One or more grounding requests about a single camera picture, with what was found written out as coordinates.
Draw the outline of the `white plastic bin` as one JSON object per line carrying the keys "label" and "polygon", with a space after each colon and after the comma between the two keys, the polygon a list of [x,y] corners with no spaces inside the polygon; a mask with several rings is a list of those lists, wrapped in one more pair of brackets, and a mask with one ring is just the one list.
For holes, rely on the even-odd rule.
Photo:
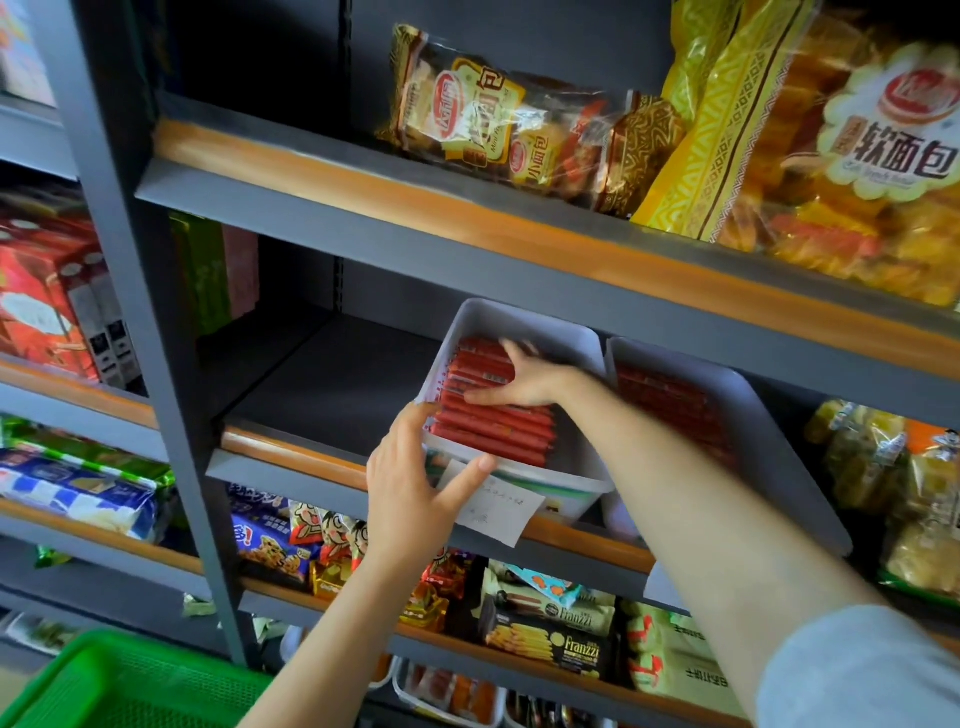
{"label": "white plastic bin", "polygon": [[[474,390],[443,389],[439,386],[454,347],[468,337],[480,337],[496,343],[502,338],[517,344],[530,342],[546,358],[572,364],[595,376],[605,373],[601,340],[591,329],[578,323],[473,297],[464,302],[455,315],[418,393],[418,402],[440,405],[444,396],[464,399],[464,392]],[[556,419],[557,442],[546,467],[531,467],[493,455],[498,462],[495,475],[544,495],[546,502],[541,513],[557,520],[578,521],[601,496],[613,490],[599,456],[575,423],[557,406],[516,408],[548,408],[552,411]],[[432,418],[429,418],[424,433],[427,458],[441,455],[469,462],[484,453],[431,434],[428,431],[431,424]]]}
{"label": "white plastic bin", "polygon": [[737,458],[737,473],[832,553],[846,557],[853,542],[799,455],[739,372],[685,354],[614,336],[606,341],[606,371],[618,387],[617,363],[676,377],[701,389],[721,412]]}

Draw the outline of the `person's left hand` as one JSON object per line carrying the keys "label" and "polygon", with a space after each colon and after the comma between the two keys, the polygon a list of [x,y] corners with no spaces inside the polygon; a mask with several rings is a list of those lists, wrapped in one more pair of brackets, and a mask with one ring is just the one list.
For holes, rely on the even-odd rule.
{"label": "person's left hand", "polygon": [[414,579],[448,542],[455,521],[439,513],[439,491],[426,473],[425,425],[438,410],[408,403],[366,465],[366,559]]}

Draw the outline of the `grey metal shelving unit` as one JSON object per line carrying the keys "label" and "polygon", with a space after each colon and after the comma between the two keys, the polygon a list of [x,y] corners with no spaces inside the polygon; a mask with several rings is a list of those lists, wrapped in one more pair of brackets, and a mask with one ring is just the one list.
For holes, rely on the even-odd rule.
{"label": "grey metal shelving unit", "polygon": [[[234,663],[262,668],[254,615],[307,626],[328,601],[241,560],[227,485],[364,516],[367,457],[468,299],[592,330],[599,378],[615,336],[735,370],[793,450],[823,395],[960,427],[960,314],[375,139],[397,23],[501,68],[653,94],[673,61],[671,0],[24,2],[58,107],[0,98],[0,184],[79,183],[143,385],[0,357],[0,408],[167,460],[190,535],[174,550],[87,542],[6,504],[0,523],[33,540],[65,527],[54,544],[110,544],[150,586],[198,591]],[[259,236],[258,304],[208,336],[170,211]]]}

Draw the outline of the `blue and white packet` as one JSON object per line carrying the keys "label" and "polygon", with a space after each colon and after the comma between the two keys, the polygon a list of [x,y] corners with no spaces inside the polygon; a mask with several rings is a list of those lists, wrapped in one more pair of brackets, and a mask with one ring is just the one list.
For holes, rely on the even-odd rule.
{"label": "blue and white packet", "polygon": [[0,497],[152,544],[173,520],[170,499],[154,489],[15,449],[0,450]]}

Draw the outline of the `white paper price label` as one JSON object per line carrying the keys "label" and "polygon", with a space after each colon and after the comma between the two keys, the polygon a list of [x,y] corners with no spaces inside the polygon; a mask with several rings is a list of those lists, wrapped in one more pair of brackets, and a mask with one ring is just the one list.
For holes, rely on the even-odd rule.
{"label": "white paper price label", "polygon": [[[428,480],[439,492],[450,489],[454,480],[462,476],[470,462],[438,455],[426,463]],[[454,520],[456,527],[465,528],[514,548],[533,519],[545,506],[546,497],[536,491],[510,483],[488,474],[470,498],[462,504]]]}

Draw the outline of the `small clear bread packet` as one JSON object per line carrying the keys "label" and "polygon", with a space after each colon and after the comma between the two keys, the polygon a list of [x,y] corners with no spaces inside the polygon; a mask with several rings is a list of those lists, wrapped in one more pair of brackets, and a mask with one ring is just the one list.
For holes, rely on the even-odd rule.
{"label": "small clear bread packet", "polygon": [[668,100],[505,71],[407,24],[392,29],[376,137],[426,164],[628,219],[686,135]]}

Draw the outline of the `green plastic shopping basket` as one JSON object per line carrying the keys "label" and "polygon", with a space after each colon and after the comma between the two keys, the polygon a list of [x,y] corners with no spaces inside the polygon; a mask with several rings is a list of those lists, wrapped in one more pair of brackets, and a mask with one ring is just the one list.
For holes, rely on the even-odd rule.
{"label": "green plastic shopping basket", "polygon": [[147,637],[72,640],[0,714],[0,728],[236,728],[273,678]]}

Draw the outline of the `row of cartoon snack packs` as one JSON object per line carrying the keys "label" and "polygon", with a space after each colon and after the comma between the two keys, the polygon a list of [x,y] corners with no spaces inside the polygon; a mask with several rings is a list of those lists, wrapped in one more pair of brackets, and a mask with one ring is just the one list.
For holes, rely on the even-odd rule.
{"label": "row of cartoon snack packs", "polygon": [[325,567],[349,562],[355,570],[367,554],[369,530],[363,519],[291,501],[289,522],[289,543],[317,547],[318,562]]}

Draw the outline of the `large yellow bread bag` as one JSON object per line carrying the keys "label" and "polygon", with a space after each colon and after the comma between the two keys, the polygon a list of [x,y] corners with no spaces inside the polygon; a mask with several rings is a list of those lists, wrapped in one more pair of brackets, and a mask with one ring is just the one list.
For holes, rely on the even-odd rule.
{"label": "large yellow bread bag", "polygon": [[960,0],[674,0],[634,224],[960,311]]}

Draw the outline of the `black biscuit box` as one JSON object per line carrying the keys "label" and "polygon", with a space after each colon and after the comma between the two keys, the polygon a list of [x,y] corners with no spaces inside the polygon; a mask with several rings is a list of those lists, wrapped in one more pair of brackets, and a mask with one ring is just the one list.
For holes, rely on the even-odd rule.
{"label": "black biscuit box", "polygon": [[479,639],[488,648],[597,680],[611,673],[616,657],[611,637],[522,613],[488,595],[478,617]]}

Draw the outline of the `pale green noodle packets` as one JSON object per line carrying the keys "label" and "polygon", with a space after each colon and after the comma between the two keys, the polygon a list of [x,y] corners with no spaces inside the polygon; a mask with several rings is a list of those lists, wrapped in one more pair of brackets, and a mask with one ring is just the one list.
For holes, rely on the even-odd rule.
{"label": "pale green noodle packets", "polygon": [[746,719],[704,634],[690,616],[622,600],[627,671],[640,692]]}

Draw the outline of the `red sausage bundle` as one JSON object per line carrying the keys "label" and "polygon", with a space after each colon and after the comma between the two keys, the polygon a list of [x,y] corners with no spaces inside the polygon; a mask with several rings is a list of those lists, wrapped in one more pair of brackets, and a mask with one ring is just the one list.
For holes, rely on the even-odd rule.
{"label": "red sausage bundle", "polygon": [[507,351],[499,343],[467,337],[456,346],[438,385],[462,391],[491,389],[514,381],[516,371]]}

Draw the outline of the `red and gold snack packets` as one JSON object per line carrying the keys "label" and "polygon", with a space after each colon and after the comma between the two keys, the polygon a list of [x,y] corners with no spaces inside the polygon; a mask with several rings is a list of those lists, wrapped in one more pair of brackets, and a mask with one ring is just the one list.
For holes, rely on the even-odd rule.
{"label": "red and gold snack packets", "polygon": [[[327,564],[313,562],[309,579],[314,596],[322,600],[333,599],[342,591],[362,559],[350,556]],[[428,632],[443,631],[450,602],[464,598],[474,560],[473,554],[455,548],[438,552],[412,591],[399,622]]]}

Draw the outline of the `pink box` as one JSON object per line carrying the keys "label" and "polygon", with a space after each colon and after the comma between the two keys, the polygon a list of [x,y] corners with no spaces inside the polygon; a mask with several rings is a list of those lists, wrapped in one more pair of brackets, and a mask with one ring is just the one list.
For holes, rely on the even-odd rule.
{"label": "pink box", "polygon": [[255,310],[260,299],[259,235],[221,224],[231,321]]}

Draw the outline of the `person's right forearm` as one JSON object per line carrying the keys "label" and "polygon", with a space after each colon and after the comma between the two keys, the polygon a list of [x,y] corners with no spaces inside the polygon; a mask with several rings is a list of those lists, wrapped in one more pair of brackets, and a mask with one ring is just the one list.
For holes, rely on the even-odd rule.
{"label": "person's right forearm", "polygon": [[960,659],[846,561],[591,376],[563,368],[554,398],[755,728],[960,728]]}

